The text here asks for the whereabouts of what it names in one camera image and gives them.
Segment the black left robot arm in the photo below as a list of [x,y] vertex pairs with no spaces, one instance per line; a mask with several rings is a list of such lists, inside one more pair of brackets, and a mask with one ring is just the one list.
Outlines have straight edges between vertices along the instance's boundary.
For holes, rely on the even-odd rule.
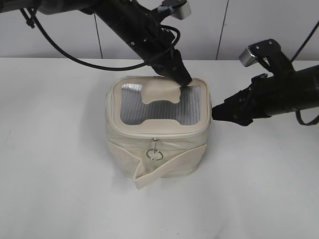
[[[26,24],[37,27],[44,38],[63,56],[94,69],[104,71],[130,71],[150,66],[160,76],[167,77],[180,86],[190,84],[192,78],[183,64],[179,50],[175,48],[181,33],[162,21],[172,16],[183,20],[191,15],[186,0],[163,0],[154,9],[148,9],[136,0],[2,0],[0,11],[18,10]],[[61,49],[47,34],[36,14],[53,15],[80,11],[97,15],[113,30],[142,60],[141,64],[128,67],[105,67],[79,60]]]

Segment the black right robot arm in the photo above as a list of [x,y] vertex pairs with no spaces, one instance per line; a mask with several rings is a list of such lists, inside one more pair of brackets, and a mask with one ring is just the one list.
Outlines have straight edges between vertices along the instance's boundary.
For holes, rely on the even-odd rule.
[[248,126],[266,119],[319,106],[318,65],[286,75],[261,74],[251,84],[212,108],[212,118]]

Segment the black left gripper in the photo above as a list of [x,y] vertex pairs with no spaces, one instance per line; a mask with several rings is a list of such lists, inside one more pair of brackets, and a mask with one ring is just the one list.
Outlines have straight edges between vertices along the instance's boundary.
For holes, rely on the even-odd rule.
[[130,67],[101,69],[129,71],[148,65],[158,75],[186,87],[192,78],[183,64],[181,53],[175,49],[180,31],[162,25],[162,20],[158,20],[151,11],[145,7],[99,8],[99,18],[144,61]]

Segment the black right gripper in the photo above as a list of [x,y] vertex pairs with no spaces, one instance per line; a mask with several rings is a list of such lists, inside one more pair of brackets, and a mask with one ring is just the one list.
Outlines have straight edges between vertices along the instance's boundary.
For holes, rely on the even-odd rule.
[[212,108],[212,119],[248,126],[255,119],[299,110],[296,73],[252,78],[251,84]]

